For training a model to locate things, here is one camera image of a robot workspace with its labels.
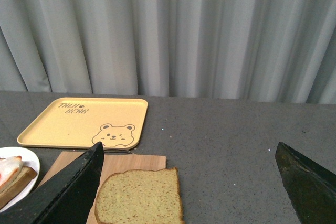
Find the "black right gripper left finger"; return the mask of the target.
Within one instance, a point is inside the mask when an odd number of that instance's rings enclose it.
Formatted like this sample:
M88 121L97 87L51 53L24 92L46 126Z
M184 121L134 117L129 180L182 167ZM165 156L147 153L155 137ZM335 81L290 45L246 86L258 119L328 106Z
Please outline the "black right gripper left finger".
M86 223L100 184L102 143L1 213L1 223Z

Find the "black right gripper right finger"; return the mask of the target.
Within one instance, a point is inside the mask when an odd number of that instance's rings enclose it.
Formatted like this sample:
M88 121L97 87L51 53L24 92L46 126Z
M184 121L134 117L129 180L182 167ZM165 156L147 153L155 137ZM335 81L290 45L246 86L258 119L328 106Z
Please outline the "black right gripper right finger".
M335 223L335 174L283 142L275 159L299 221Z

